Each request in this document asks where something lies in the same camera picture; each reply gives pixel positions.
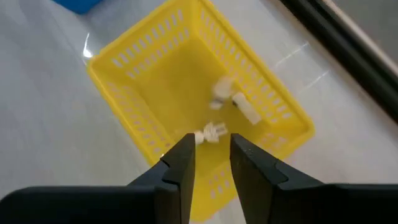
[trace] white floor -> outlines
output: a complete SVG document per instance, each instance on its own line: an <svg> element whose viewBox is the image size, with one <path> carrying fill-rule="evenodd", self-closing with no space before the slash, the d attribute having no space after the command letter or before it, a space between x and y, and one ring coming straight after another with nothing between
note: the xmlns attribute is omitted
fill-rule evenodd
<svg viewBox="0 0 398 224"><path fill-rule="evenodd" d="M0 197L31 185L124 185L149 167L85 72L163 0L106 0L76 16L0 0ZM324 182L398 183L398 127L275 0L213 0L313 118L286 161ZM239 200L207 223L244 223Z"/></svg>

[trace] yellow plastic basket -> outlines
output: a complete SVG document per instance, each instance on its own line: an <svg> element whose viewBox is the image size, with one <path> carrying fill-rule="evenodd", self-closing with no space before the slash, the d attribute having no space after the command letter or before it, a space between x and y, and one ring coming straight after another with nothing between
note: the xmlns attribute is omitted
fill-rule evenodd
<svg viewBox="0 0 398 224"><path fill-rule="evenodd" d="M313 125L278 79L207 0L170 0L90 60L88 72L150 165L209 121L226 123L283 159ZM229 75L262 116L253 126L229 101L209 108ZM229 135L197 147L191 219L203 221L236 196Z"/></svg>

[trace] white plastic part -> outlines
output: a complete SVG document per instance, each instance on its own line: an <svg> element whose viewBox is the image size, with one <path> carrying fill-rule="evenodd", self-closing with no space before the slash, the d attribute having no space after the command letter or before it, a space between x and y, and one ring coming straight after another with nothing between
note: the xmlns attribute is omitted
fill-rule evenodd
<svg viewBox="0 0 398 224"><path fill-rule="evenodd" d="M201 131L195 131L195 144L202 144L205 141L205 135Z"/></svg>
<svg viewBox="0 0 398 224"><path fill-rule="evenodd" d="M232 96L232 100L236 103L239 110L242 111L243 115L250 121L251 124L255 125L261 121L261 116L248 102L243 93L239 92Z"/></svg>
<svg viewBox="0 0 398 224"><path fill-rule="evenodd" d="M224 100L228 99L232 94L232 83L231 77L221 77L216 85L213 87L214 100L210 103L210 108L213 110L219 110L224 103Z"/></svg>
<svg viewBox="0 0 398 224"><path fill-rule="evenodd" d="M219 137L228 133L228 130L225 127L224 123L220 123L217 125L213 125L212 122L206 124L203 135L205 136L206 141L212 143L218 143Z"/></svg>
<svg viewBox="0 0 398 224"><path fill-rule="evenodd" d="M219 110L219 109L221 109L222 106L223 106L223 102L220 102L218 100L213 100L210 103L210 109L212 109L212 110Z"/></svg>

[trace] white object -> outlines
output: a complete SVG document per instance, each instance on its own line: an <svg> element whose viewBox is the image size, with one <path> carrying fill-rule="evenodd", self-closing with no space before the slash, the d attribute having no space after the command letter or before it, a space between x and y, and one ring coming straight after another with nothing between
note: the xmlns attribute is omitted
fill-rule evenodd
<svg viewBox="0 0 398 224"><path fill-rule="evenodd" d="M236 103L239 110L242 111L243 115L250 121L251 124L255 125L261 120L261 116L248 102L243 93L238 92L232 96L232 100Z"/></svg>
<svg viewBox="0 0 398 224"><path fill-rule="evenodd" d="M232 94L232 83L233 79L227 76L223 76L217 81L213 87L214 100L210 103L211 109L219 110L223 106L224 101Z"/></svg>
<svg viewBox="0 0 398 224"><path fill-rule="evenodd" d="M218 143L219 137L228 133L228 130L225 127L224 123L220 123L217 125L213 125L212 122L206 124L203 135L205 136L206 141L212 143Z"/></svg>
<svg viewBox="0 0 398 224"><path fill-rule="evenodd" d="M212 122L206 124L203 132L195 131L195 143L202 144L205 140L211 143L218 143L220 136L228 133L224 123L214 125Z"/></svg>
<svg viewBox="0 0 398 224"><path fill-rule="evenodd" d="M195 144L202 144L205 141L205 135L201 131L195 131Z"/></svg>

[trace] blue box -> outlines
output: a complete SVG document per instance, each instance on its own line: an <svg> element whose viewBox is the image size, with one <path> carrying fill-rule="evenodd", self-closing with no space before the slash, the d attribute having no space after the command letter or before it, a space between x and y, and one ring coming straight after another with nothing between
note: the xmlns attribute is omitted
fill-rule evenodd
<svg viewBox="0 0 398 224"><path fill-rule="evenodd" d="M84 14L102 0L54 0L54 1L77 14Z"/></svg>

